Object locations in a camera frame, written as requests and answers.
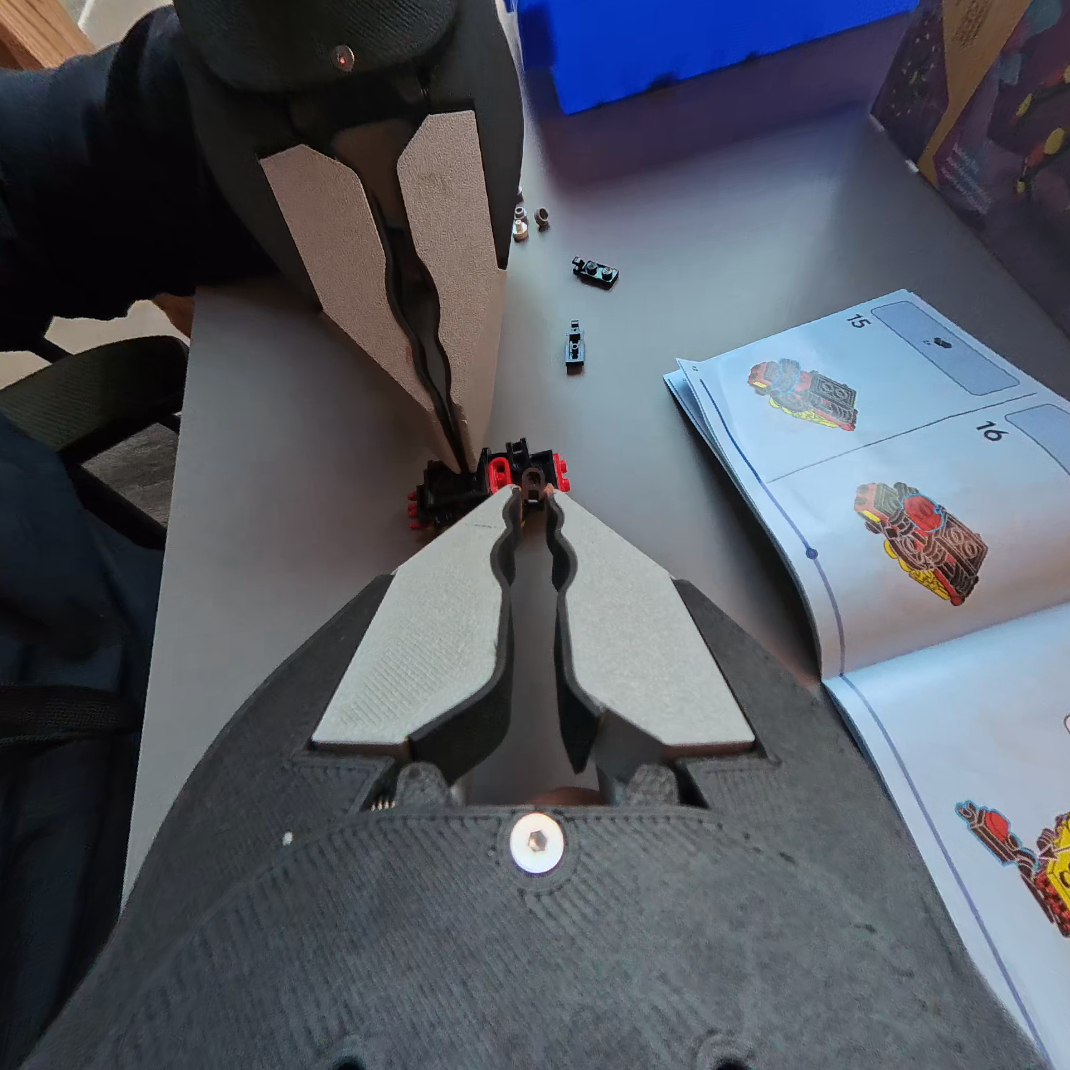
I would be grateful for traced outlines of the person's dark trouser leg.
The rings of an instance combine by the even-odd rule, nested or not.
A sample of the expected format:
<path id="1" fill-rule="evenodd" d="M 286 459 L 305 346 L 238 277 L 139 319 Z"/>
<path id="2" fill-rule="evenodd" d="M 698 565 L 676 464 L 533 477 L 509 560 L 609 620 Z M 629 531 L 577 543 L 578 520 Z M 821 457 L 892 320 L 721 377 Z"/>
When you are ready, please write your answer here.
<path id="1" fill-rule="evenodd" d="M 163 554 L 86 511 L 2 419 L 1 1055 L 17 1068 L 114 927 Z"/>

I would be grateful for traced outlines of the lego instruction booklet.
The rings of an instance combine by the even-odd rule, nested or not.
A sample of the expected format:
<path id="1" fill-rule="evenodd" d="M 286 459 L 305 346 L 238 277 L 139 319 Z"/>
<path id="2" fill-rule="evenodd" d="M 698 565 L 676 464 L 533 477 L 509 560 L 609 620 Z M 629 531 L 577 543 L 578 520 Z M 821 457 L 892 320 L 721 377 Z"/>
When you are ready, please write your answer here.
<path id="1" fill-rule="evenodd" d="M 907 290 L 677 365 L 962 941 L 1068 1068 L 1068 400 Z"/>

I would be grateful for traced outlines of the blue plastic bin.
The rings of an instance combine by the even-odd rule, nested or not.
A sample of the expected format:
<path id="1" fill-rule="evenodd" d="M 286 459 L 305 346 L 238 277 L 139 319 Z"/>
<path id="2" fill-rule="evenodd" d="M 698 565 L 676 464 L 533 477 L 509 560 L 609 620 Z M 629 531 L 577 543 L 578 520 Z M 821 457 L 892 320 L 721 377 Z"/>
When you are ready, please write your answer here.
<path id="1" fill-rule="evenodd" d="M 912 12 L 915 1 L 506 1 L 563 114 Z"/>

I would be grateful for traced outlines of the wooden furniture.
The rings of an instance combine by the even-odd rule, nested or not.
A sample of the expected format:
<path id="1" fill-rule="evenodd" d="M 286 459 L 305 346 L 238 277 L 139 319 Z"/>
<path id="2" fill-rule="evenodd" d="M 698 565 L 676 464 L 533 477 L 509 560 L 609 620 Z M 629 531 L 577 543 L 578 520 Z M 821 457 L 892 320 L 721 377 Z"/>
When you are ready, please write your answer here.
<path id="1" fill-rule="evenodd" d="M 94 49 L 61 1 L 1 1 L 2 68 L 54 68 Z"/>

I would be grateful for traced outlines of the purple lego set box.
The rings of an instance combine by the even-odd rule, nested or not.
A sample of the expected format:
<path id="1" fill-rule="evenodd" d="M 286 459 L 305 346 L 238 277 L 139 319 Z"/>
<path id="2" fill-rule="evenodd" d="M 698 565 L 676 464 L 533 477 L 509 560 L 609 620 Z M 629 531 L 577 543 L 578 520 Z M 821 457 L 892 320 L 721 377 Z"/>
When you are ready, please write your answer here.
<path id="1" fill-rule="evenodd" d="M 1069 332 L 1069 3 L 922 1 L 871 109 Z"/>

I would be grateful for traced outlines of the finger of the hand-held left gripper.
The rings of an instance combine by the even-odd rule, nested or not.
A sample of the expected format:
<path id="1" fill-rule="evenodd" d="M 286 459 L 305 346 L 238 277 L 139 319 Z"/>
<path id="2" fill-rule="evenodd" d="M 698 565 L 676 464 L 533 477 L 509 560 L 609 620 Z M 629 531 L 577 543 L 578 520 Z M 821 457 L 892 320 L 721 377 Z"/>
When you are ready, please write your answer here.
<path id="1" fill-rule="evenodd" d="M 397 177 L 419 261 L 406 312 L 431 387 L 435 450 L 454 471 L 470 471 L 491 416 L 506 279 L 474 111 L 427 116 Z"/>
<path id="2" fill-rule="evenodd" d="M 435 456 L 458 471 L 460 458 L 421 378 L 419 343 L 392 306 L 388 258 L 360 175 L 305 144 L 260 166 L 322 314 L 415 402 Z"/>

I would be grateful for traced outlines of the person's left forearm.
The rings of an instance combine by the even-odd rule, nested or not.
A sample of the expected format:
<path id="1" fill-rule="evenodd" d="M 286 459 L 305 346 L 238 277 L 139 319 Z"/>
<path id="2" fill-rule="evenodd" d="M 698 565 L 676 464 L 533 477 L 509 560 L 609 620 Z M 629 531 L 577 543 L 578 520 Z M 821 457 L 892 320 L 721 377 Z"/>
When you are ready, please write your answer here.
<path id="1" fill-rule="evenodd" d="M 54 318 L 109 320 L 136 301 L 276 268 L 207 169 L 171 7 L 100 52 L 1 75 L 1 349 Z"/>

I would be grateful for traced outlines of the black red yellow lego model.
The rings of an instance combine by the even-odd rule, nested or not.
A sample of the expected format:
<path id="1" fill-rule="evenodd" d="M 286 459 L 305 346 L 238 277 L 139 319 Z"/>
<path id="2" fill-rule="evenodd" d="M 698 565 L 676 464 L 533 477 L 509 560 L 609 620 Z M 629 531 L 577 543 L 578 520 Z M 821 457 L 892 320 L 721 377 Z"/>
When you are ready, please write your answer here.
<path id="1" fill-rule="evenodd" d="M 502 450 L 484 448 L 471 472 L 454 472 L 444 462 L 431 461 L 421 485 L 408 495 L 408 528 L 412 531 L 441 532 L 452 528 L 501 489 L 515 487 L 520 492 L 520 476 L 528 467 L 542 469 L 548 492 L 571 489 L 568 464 L 557 450 L 530 450 L 528 439 L 506 443 Z"/>

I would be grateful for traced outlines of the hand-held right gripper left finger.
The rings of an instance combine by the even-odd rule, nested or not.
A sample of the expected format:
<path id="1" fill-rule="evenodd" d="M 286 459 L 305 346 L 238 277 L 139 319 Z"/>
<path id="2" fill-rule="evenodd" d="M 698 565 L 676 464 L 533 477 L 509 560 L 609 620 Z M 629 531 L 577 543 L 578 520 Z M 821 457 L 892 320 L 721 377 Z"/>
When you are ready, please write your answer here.
<path id="1" fill-rule="evenodd" d="M 430 764 L 454 784 L 504 742 L 520 505 L 504 487 L 392 574 L 314 748 Z"/>

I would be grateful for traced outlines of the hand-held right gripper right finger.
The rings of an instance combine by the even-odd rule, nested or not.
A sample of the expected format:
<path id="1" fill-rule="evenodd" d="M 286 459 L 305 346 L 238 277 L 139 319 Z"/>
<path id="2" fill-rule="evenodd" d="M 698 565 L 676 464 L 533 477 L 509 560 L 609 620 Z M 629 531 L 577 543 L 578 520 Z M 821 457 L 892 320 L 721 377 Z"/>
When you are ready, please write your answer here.
<path id="1" fill-rule="evenodd" d="M 548 804 L 613 804 L 643 766 L 756 756 L 756 730 L 681 585 L 649 555 L 557 491 L 546 536 L 555 587 L 557 723 L 574 771 Z"/>

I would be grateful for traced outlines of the black office chair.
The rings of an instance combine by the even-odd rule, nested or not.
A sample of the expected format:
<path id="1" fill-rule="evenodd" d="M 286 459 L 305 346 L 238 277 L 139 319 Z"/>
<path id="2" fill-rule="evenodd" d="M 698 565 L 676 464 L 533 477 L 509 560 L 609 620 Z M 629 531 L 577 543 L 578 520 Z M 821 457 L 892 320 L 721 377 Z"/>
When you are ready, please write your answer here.
<path id="1" fill-rule="evenodd" d="M 85 463 L 152 425 L 180 431 L 188 345 L 170 335 L 67 353 L 42 339 L 50 362 L 1 391 L 1 413 L 59 458 L 86 511 L 131 542 L 163 551 L 166 528 Z"/>

